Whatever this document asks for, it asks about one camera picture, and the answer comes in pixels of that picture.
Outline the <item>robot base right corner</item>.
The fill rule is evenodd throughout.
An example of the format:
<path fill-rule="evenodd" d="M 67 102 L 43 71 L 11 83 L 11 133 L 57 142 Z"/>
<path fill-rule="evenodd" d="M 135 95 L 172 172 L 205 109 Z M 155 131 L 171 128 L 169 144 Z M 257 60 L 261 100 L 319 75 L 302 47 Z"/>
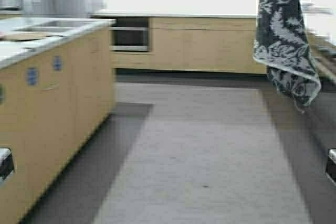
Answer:
<path fill-rule="evenodd" d="M 334 149 L 329 149 L 325 171 L 326 171 L 326 176 L 330 179 L 330 181 L 334 185 L 336 184 L 336 178 L 335 178 L 336 162 L 335 162 L 335 157 L 336 157 L 335 148 Z"/>

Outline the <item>robot base left corner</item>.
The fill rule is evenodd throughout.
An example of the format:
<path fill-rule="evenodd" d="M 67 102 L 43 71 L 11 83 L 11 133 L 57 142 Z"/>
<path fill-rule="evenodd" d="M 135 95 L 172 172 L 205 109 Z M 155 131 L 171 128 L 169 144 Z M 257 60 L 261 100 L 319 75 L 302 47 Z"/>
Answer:
<path fill-rule="evenodd" d="M 1 148 L 1 185 L 14 171 L 12 151 L 9 148 Z"/>

